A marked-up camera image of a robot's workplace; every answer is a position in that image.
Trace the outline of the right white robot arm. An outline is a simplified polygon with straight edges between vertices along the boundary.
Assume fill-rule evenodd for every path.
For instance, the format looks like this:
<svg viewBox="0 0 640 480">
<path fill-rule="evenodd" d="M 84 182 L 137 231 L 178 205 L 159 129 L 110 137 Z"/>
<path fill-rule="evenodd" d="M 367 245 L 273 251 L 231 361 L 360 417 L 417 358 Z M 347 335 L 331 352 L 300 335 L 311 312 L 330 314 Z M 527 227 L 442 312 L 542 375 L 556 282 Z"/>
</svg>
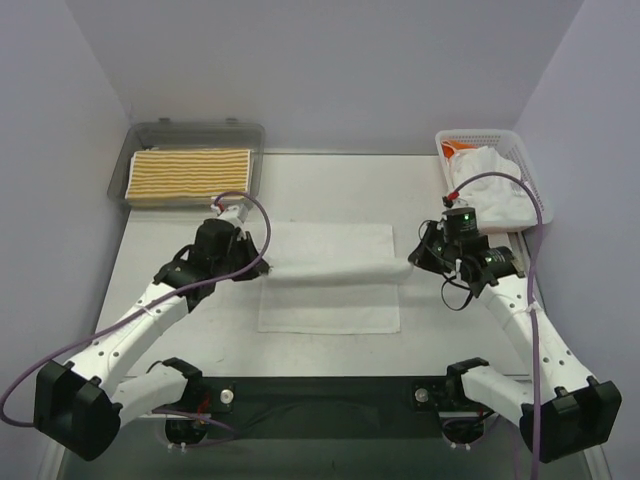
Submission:
<svg viewBox="0 0 640 480">
<path fill-rule="evenodd" d="M 513 252 L 492 248 L 469 213 L 429 220 L 409 262 L 441 275 L 479 300 L 494 316 L 527 368 L 526 386 L 475 357 L 448 366 L 444 405 L 482 405 L 518 427 L 543 463 L 605 443 L 622 403 L 611 381 L 601 382 L 570 351 L 529 292 L 530 276 Z"/>
</svg>

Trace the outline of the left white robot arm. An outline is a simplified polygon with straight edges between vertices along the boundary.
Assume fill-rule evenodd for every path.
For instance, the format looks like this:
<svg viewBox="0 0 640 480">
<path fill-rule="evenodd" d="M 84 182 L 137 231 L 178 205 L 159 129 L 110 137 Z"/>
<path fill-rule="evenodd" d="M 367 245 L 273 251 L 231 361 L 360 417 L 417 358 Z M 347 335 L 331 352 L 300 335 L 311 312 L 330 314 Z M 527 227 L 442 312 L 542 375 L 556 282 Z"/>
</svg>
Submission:
<svg viewBox="0 0 640 480">
<path fill-rule="evenodd" d="M 37 373 L 36 430 L 91 461 L 136 417 L 187 397 L 201 372 L 171 358 L 133 380 L 126 374 L 174 324 L 224 280 L 253 280 L 269 270 L 238 213 L 205 220 L 194 241 L 160 268 L 135 305 L 66 363 Z"/>
</svg>

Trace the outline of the plain white towel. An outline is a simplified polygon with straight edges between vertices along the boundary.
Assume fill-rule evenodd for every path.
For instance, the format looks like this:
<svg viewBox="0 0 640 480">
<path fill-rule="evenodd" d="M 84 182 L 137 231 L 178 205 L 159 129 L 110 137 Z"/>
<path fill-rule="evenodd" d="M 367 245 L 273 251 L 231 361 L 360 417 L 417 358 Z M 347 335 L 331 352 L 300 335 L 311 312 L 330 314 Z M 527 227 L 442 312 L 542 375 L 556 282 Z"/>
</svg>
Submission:
<svg viewBox="0 0 640 480">
<path fill-rule="evenodd" d="M 258 330 L 314 335 L 395 334 L 399 285 L 413 267 L 389 224 L 277 222 L 262 279 Z"/>
</svg>

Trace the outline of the yellow white striped towel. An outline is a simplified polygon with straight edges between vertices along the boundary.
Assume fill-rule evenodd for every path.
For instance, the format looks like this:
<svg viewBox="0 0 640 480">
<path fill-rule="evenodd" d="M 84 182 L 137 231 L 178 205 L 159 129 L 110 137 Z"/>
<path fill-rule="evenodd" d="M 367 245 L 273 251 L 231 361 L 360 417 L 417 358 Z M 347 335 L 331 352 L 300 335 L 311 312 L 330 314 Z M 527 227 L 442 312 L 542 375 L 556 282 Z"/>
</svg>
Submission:
<svg viewBox="0 0 640 480">
<path fill-rule="evenodd" d="M 242 148 L 136 151 L 124 198 L 132 202 L 207 200 L 249 188 L 251 151 Z"/>
</svg>

